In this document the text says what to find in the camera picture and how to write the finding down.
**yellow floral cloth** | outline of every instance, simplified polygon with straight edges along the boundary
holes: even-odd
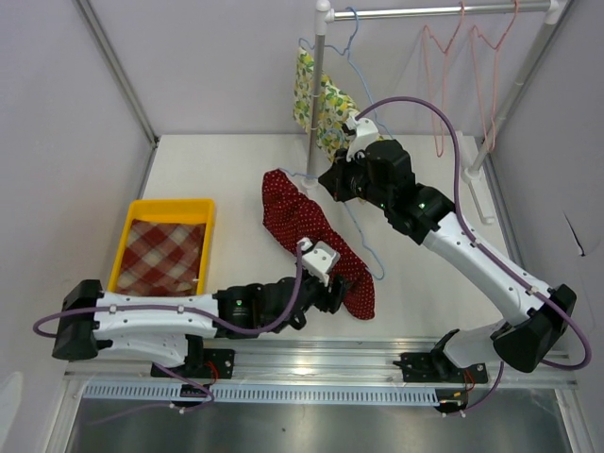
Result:
[[[294,119],[304,127],[307,133],[310,132],[313,69],[314,59],[300,47],[295,67]],[[333,160],[336,150],[347,148],[350,142],[348,136],[342,132],[342,124],[350,116],[352,110],[354,110],[353,114],[357,114],[359,109],[355,101],[338,89],[325,73],[321,77],[321,86],[323,88],[320,97],[322,108],[319,113],[317,147],[327,154],[329,160]]]

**white wall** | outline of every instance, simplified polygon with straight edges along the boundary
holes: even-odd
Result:
[[[481,0],[480,4],[502,3]],[[94,0],[111,42],[137,89],[151,123],[164,133],[290,133],[294,66],[299,37],[313,40],[315,0]],[[454,6],[459,0],[430,0]],[[336,9],[426,6],[424,0],[333,0]],[[511,15],[468,16],[453,47],[448,81],[448,112],[458,129],[482,135],[468,32],[478,24],[496,41]],[[499,98],[528,52],[542,13],[522,13],[506,41],[500,61]],[[363,21],[353,44],[376,99],[395,94],[428,96],[419,40],[430,24],[447,41],[459,17]],[[332,24],[327,42],[344,48],[354,23]],[[491,106],[494,54],[477,44],[485,111]],[[443,57],[429,50],[437,99]],[[368,105],[361,82],[345,59],[327,50],[326,70],[360,106]],[[415,107],[382,109],[392,132],[430,132],[429,115]]]
[[[37,452],[65,363],[31,326],[106,277],[149,149],[70,0],[2,2],[0,61],[0,383],[25,376],[4,451]]]
[[[494,154],[512,224],[529,270],[566,282],[573,317],[589,334],[592,365],[579,372],[583,407],[604,449],[604,3],[578,0]],[[581,256],[575,234],[585,256]],[[567,334],[573,358],[582,358]]]

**pink wire hanger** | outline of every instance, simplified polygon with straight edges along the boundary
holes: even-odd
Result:
[[[518,10],[520,8],[520,2],[518,0],[514,0],[514,4],[515,4],[515,8],[514,8],[514,12],[513,12],[513,17],[512,20],[510,21],[510,24],[508,25],[508,27],[506,28],[506,31],[503,32],[503,35],[501,35],[501,38],[499,39],[499,41],[497,42],[497,44],[493,45],[480,31],[480,29],[474,25],[471,29],[470,29],[470,48],[472,49],[472,63],[474,65],[474,78],[476,80],[476,91],[478,94],[478,108],[480,111],[480,121],[482,122],[482,132],[484,134],[484,140],[486,141],[488,139],[488,132],[487,132],[487,125],[486,125],[486,121],[484,118],[484,107],[483,107],[483,103],[482,103],[482,93],[480,91],[480,78],[478,75],[478,64],[477,64],[477,59],[476,59],[476,51],[475,51],[475,46],[474,46],[474,34],[476,32],[476,35],[478,38],[482,39],[483,41],[485,41],[487,43],[487,45],[489,47],[491,47],[493,50],[495,50],[495,62],[493,65],[493,103],[491,106],[491,130],[493,131],[493,139],[491,141],[491,144],[489,145],[489,151],[493,151],[495,149],[495,135],[496,135],[496,130],[495,130],[495,114],[496,114],[496,105],[497,105],[497,85],[499,83],[499,51],[501,50],[501,47],[503,46],[503,42],[505,41],[506,37],[508,36],[508,33],[510,31],[510,29],[512,28],[513,23],[516,21],[516,17],[518,16]]]
[[[424,25],[424,28],[422,29],[422,50],[424,53],[424,65],[426,66],[426,79],[428,80],[428,99],[429,99],[430,103],[432,103],[432,104],[434,104],[434,90],[432,87],[432,77],[430,74],[430,68],[429,68],[429,64],[428,64],[428,39],[434,40],[434,42],[436,42],[438,49],[441,51],[441,53],[443,53],[445,55],[445,61],[443,63],[443,88],[441,90],[441,94],[442,94],[441,95],[441,110],[443,112],[446,112],[446,108],[445,108],[446,107],[446,105],[445,105],[446,104],[446,67],[448,65],[451,47],[453,46],[453,42],[455,41],[458,33],[460,32],[460,28],[461,28],[461,25],[463,24],[464,18],[465,18],[465,1],[462,0],[461,1],[460,22],[457,24],[457,28],[455,28],[455,32],[453,33],[453,36],[451,36],[451,39],[449,40],[446,47],[443,47],[443,45],[438,41],[436,36],[434,36],[429,25]],[[434,146],[436,148],[436,156],[439,158],[445,152],[445,125],[443,125],[443,122],[440,121],[441,148],[439,150],[438,140],[436,138],[436,121],[437,121],[436,115],[434,113],[431,113],[431,116],[432,116],[432,132],[434,135]]]

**red wire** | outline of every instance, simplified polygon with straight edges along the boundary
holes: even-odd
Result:
[[[211,361],[207,361],[206,363],[204,363],[204,365],[208,366],[208,368],[211,370],[211,375],[212,375],[212,384],[216,383],[216,381],[220,378],[218,375],[218,368],[216,368],[216,365],[214,365]]]
[[[470,373],[468,370],[465,370],[463,372],[463,381],[465,381],[466,377],[468,377],[468,379],[472,383],[472,387],[470,387],[470,389],[467,390],[467,393],[470,393],[470,392],[472,392],[474,390],[474,387],[476,387],[476,381],[474,380],[474,377],[472,376],[472,373]]]

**metal pole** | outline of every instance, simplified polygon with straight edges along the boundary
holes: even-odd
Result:
[[[314,68],[312,70],[312,106],[310,110],[309,155],[306,164],[307,175],[314,175],[313,153],[317,142],[319,113],[321,112],[321,76],[323,75],[323,56],[325,53],[325,35],[314,35]]]
[[[103,26],[98,20],[90,0],[74,0],[74,5],[77,11],[80,13],[84,24],[91,32],[92,37],[96,42],[96,46],[103,57],[103,60],[107,64],[107,67],[109,68],[116,85],[118,86],[120,92],[122,92],[122,95],[124,96],[124,99],[134,114],[137,122],[139,123],[139,126],[143,130],[144,136],[149,141],[151,146],[155,146],[157,136],[153,131],[153,127],[151,126],[151,123],[149,123],[149,119],[143,110],[143,106],[136,96],[136,93],[134,92],[134,89],[126,76],[126,72],[124,71],[124,68],[122,68],[120,60],[118,60],[117,55],[115,54],[115,51],[107,38],[107,33],[105,33]]]
[[[521,2],[520,12],[546,12],[551,9],[551,1]],[[466,6],[464,14],[502,14],[514,12],[514,3],[508,2],[499,5]],[[400,17],[427,17],[427,16],[454,16],[461,14],[461,7],[432,7],[432,8],[403,8],[403,9],[376,9],[357,11],[359,19],[390,19]],[[354,21],[352,11],[336,11],[334,21]]]
[[[510,92],[506,96],[505,101],[503,102],[503,104],[499,108],[499,111],[497,112],[497,116],[495,118],[495,124],[492,125],[491,129],[487,133],[487,136],[484,138],[484,141],[482,142],[482,145],[480,146],[476,159],[474,160],[472,165],[467,170],[471,176],[478,175],[478,171],[480,170],[482,163],[484,162],[486,157],[489,155],[489,146],[490,146],[490,143],[493,142],[493,135],[496,134],[496,132],[498,132],[501,129],[503,124],[508,119],[508,116],[512,113],[513,109],[515,109],[520,98],[522,97],[522,95],[525,92],[527,82],[535,74],[535,71],[537,70],[539,63],[543,59],[545,52],[547,51],[550,44],[552,43],[552,39],[555,36],[556,31],[560,27],[561,23],[563,22],[564,17],[568,14],[568,11],[570,10],[570,8],[573,6],[574,3],[575,3],[574,0],[569,1],[568,4],[566,5],[566,8],[564,8],[564,11],[562,12],[562,15],[560,18],[558,18],[556,21],[552,21],[552,22],[545,21],[543,23],[543,25],[541,26],[541,28],[539,29],[539,32],[537,33],[537,37],[535,38],[535,41],[533,42],[532,46],[530,47],[530,50],[528,51],[528,54],[522,63],[520,71],[518,72],[518,75],[516,76],[516,80],[514,81],[512,88],[510,89]]]

